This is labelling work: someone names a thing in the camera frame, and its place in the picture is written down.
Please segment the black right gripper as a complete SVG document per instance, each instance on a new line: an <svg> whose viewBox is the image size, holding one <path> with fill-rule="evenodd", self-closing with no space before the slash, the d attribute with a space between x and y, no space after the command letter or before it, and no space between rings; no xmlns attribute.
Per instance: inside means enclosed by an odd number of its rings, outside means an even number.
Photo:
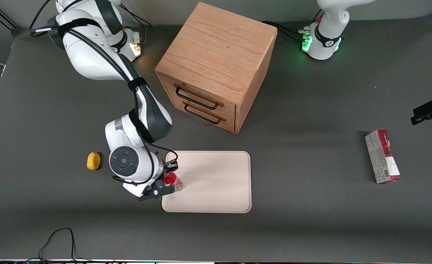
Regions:
<svg viewBox="0 0 432 264"><path fill-rule="evenodd" d="M164 172L175 172L178 167L177 161L169 161L164 164ZM164 173L162 173L147 189L141 197L137 197L139 202L146 201L148 199L157 199L163 195L172 194L175 192L175 186L166 186L164 182Z"/></svg>

